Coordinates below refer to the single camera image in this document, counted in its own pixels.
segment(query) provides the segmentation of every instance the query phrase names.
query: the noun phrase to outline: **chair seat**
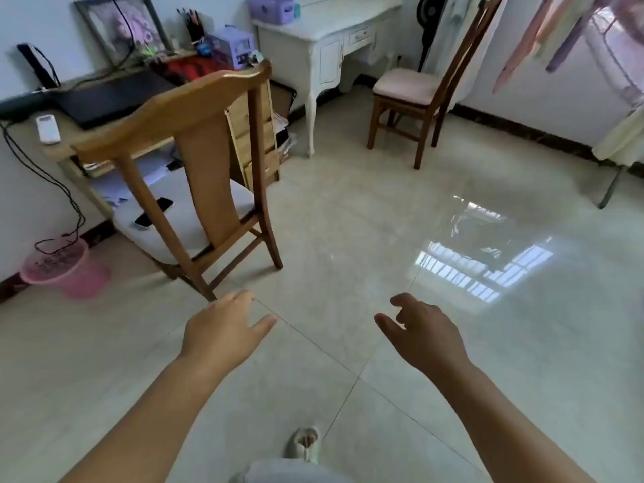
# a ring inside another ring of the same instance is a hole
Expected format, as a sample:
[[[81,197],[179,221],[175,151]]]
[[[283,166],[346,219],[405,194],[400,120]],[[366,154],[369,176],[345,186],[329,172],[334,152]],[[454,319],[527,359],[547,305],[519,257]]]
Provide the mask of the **chair seat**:
[[[374,85],[374,93],[414,105],[429,105],[440,85],[440,78],[426,72],[398,67],[385,72]]]
[[[170,172],[149,188],[155,198],[165,197],[174,202],[174,205],[165,211],[165,217],[191,258],[210,245],[197,217],[185,169]],[[230,191],[237,216],[241,219],[253,210],[254,196],[250,190],[233,180],[230,180]],[[134,220],[141,213],[143,210],[137,201],[128,200],[115,210],[114,227],[160,263],[178,264],[156,227],[152,225],[147,229],[142,229],[134,225]]]

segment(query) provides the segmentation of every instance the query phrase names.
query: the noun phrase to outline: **pink wastebasket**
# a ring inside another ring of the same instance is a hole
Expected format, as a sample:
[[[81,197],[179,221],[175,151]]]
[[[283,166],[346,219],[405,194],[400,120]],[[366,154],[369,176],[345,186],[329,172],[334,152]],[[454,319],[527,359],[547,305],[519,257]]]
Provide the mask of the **pink wastebasket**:
[[[41,249],[56,251],[68,242],[56,239]],[[84,299],[97,295],[109,283],[111,271],[90,256],[87,243],[79,238],[55,254],[33,252],[22,265],[20,277],[25,283],[56,286],[69,298]]]

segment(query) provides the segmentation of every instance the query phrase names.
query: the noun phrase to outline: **smartphone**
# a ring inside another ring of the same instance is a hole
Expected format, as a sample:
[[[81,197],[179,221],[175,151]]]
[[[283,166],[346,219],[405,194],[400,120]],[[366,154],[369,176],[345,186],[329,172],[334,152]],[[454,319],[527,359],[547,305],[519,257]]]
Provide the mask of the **smartphone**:
[[[172,207],[174,202],[172,200],[170,200],[169,198],[161,197],[161,198],[157,199],[157,204],[159,205],[159,208],[161,208],[161,211],[165,212],[170,207]],[[152,221],[148,217],[148,214],[142,213],[141,215],[139,215],[139,217],[136,220],[134,220],[134,224],[137,227],[148,228],[148,227],[150,227],[150,225],[152,225]]]

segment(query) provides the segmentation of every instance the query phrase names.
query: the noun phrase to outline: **purple box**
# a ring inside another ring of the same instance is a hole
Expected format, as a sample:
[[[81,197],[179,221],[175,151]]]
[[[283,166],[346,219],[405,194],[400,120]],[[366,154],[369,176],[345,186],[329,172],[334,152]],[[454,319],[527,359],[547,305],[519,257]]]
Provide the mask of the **purple box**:
[[[295,20],[295,0],[246,0],[251,18],[273,25]]]
[[[206,38],[213,52],[213,58],[234,69],[244,69],[248,56],[255,50],[253,36],[248,32],[227,25]]]

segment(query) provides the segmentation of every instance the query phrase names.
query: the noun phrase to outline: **chair backrest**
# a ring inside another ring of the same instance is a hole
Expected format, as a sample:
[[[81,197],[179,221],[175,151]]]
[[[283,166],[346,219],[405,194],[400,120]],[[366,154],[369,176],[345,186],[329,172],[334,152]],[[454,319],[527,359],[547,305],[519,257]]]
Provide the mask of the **chair backrest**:
[[[234,146],[225,110],[246,91],[255,210],[262,210],[266,200],[265,174],[260,172],[264,169],[260,88],[270,72],[270,62],[264,61],[245,71],[215,72],[154,96],[132,115],[75,145],[78,158],[84,163],[111,161],[176,256],[177,248],[183,247],[132,159],[142,149],[174,138],[197,216],[217,247],[240,227],[230,191]]]
[[[456,91],[456,87],[463,77],[463,73],[468,67],[472,57],[476,53],[477,49],[483,37],[487,32],[498,7],[501,5],[503,0],[481,0],[479,2],[479,8],[474,16],[474,20],[470,25],[463,41],[459,46],[454,58],[451,60],[443,79],[440,81],[440,85],[434,94],[434,99],[431,102],[428,113],[429,118],[432,118],[438,107],[444,105],[446,108],[449,105],[451,97]]]

